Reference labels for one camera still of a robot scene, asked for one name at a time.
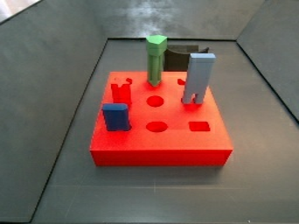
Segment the red platform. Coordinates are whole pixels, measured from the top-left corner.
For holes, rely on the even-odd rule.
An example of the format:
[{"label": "red platform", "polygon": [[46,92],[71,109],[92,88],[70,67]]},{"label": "red platform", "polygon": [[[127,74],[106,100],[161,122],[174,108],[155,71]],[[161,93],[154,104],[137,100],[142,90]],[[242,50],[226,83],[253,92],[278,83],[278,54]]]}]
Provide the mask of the red platform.
[{"label": "red platform", "polygon": [[159,87],[147,72],[110,74],[102,103],[114,102],[111,83],[133,80],[133,129],[107,131],[102,110],[90,151],[97,165],[225,165],[233,152],[211,90],[202,105],[182,104],[186,72],[165,72]]}]

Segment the gray floor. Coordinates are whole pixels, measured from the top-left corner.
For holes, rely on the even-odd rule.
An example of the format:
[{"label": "gray floor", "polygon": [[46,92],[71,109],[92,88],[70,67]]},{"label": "gray floor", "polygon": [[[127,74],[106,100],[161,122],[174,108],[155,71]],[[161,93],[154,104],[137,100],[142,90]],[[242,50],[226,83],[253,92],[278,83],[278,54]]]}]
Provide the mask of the gray floor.
[{"label": "gray floor", "polygon": [[223,168],[97,167],[90,139],[110,71],[146,70],[146,42],[109,41],[34,223],[298,222],[299,129],[234,42],[210,47],[235,151]]}]

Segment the square hole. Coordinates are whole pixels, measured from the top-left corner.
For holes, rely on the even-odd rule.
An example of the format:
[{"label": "square hole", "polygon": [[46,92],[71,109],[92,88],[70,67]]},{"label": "square hole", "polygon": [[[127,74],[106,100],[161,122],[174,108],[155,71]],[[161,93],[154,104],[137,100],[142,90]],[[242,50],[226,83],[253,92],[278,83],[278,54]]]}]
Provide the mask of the square hole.
[{"label": "square hole", "polygon": [[190,122],[191,131],[211,131],[211,126],[207,122]]}]

